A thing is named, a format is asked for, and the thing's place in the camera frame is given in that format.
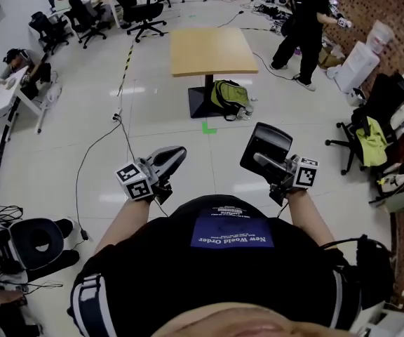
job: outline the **person in black clothes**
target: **person in black clothes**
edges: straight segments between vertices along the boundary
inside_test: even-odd
[[[51,64],[40,60],[36,53],[29,50],[12,48],[6,54],[3,61],[7,64],[0,76],[0,83],[5,84],[10,75],[28,66],[27,73],[21,81],[21,91],[30,100],[38,96],[39,90],[36,82],[51,82]]]
[[[322,49],[323,24],[351,27],[351,22],[340,18],[329,17],[329,0],[297,0],[295,11],[295,24],[289,34],[278,47],[274,59],[270,65],[273,70],[287,69],[288,61],[300,46],[302,62],[300,74],[295,76],[295,81],[310,91],[316,87],[311,82],[311,75],[316,69],[319,53]]]
[[[307,191],[287,199],[292,225],[233,196],[199,197],[150,222],[151,199],[127,202],[72,299],[86,277],[101,274],[117,336],[350,336],[327,327],[349,329],[361,293],[340,285],[354,303],[340,298],[338,318],[343,270],[333,266],[344,257],[319,248],[334,237]]]

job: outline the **wooden table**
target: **wooden table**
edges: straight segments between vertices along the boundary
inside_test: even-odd
[[[220,116],[213,111],[214,74],[257,74],[258,68],[242,31],[237,27],[206,27],[171,32],[173,77],[205,75],[204,87],[188,89],[193,119]]]

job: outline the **white stripe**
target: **white stripe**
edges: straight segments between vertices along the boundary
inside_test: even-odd
[[[77,326],[81,330],[82,334],[85,337],[90,337],[90,335],[87,332],[87,329],[85,328],[85,324],[83,324],[82,316],[81,316],[81,310],[79,307],[79,294],[81,292],[82,285],[78,284],[76,288],[74,289],[73,293],[73,312],[74,312],[74,317],[76,318]]]
[[[336,303],[335,311],[333,312],[333,317],[331,319],[330,328],[333,329],[337,325],[337,320],[339,319],[339,313],[341,312],[342,306],[342,278],[339,273],[333,271],[336,280]]]
[[[105,289],[104,277],[99,280],[101,285],[99,289],[99,308],[101,309],[102,319],[104,320],[105,329],[109,337],[116,337],[115,328],[113,327],[112,318],[110,317],[109,306],[107,304],[107,291]]]

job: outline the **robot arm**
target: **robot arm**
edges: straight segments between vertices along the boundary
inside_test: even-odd
[[[146,159],[140,157],[115,172],[128,198],[137,201],[157,198],[163,204],[173,193],[169,178],[187,157],[187,149],[170,146],[158,149]]]
[[[240,165],[263,176],[270,184],[269,196],[280,206],[287,193],[294,189],[307,189],[314,185],[319,163],[306,157],[286,155],[292,137],[270,125],[259,122]]]

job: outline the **hand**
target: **hand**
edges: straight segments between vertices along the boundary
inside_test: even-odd
[[[351,23],[350,20],[346,20],[346,19],[344,19],[344,18],[338,19],[337,24],[338,24],[340,27],[345,27],[345,28],[349,28],[349,29],[353,26],[353,24]]]
[[[23,297],[23,293],[20,290],[14,290],[14,291],[6,291],[3,289],[0,289],[0,304],[4,303],[10,303],[15,300],[18,300]]]

